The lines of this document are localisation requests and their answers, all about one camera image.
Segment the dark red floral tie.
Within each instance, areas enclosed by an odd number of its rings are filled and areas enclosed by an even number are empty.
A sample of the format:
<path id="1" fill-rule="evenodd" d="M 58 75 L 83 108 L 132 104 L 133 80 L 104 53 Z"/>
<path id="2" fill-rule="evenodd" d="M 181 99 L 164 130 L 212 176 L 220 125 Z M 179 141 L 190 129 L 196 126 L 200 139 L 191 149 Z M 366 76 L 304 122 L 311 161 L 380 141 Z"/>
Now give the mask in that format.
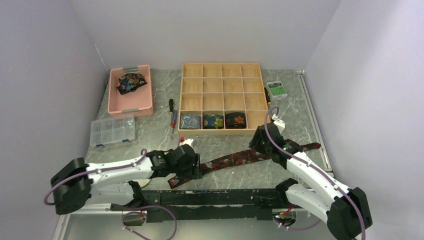
<path id="1" fill-rule="evenodd" d="M 171 189 L 175 189 L 191 180 L 201 179 L 204 175 L 225 168 L 236 167 L 256 162 L 269 160 L 271 157 L 261 154 L 255 149 L 247 149 L 232 154 L 224 155 L 213 160 L 197 163 L 194 167 L 194 173 L 189 177 L 171 177 L 167 183 Z"/>

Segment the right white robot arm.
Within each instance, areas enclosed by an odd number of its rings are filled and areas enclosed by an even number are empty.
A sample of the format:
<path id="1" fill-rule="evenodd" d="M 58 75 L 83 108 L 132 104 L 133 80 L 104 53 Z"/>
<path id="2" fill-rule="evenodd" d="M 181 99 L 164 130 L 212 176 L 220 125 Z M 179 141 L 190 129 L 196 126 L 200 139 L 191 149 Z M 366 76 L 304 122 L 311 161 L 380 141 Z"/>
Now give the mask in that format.
<path id="1" fill-rule="evenodd" d="M 292 178 L 280 183 L 275 194 L 280 207 L 293 204 L 309 211 L 326 223 L 337 240 L 365 238 L 366 229 L 372 226 L 373 220 L 367 195 L 361 188 L 349 187 L 322 170 L 302 146 L 284 140 L 274 122 L 259 126 L 249 147 L 269 156 L 308 185 L 305 188 Z"/>

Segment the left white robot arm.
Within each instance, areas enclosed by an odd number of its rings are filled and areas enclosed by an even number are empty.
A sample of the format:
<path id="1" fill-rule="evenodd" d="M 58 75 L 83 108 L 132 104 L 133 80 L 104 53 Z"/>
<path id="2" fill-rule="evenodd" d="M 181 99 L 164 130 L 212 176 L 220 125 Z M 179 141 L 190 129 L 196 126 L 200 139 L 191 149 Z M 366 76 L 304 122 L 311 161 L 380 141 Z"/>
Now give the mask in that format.
<path id="1" fill-rule="evenodd" d="M 170 174 L 188 179 L 200 165 L 200 155 L 190 143 L 175 149 L 141 150 L 141 156 L 109 163 L 71 160 L 51 180 L 44 204 L 57 215 L 73 213 L 86 205 L 111 204 L 125 210 L 146 206 L 139 180 L 164 178 Z"/>

